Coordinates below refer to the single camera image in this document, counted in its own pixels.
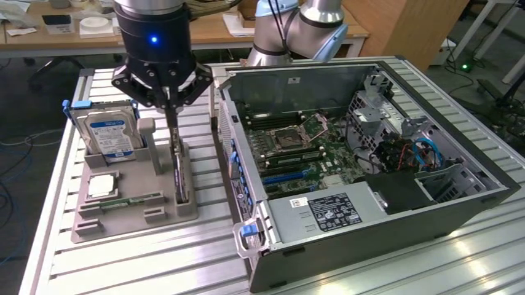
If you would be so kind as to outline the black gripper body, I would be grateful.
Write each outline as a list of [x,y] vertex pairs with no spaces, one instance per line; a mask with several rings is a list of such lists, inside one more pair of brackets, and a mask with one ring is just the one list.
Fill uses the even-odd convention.
[[167,14],[117,8],[117,23],[127,50],[125,66],[175,66],[177,90],[196,68],[189,46],[189,10]]

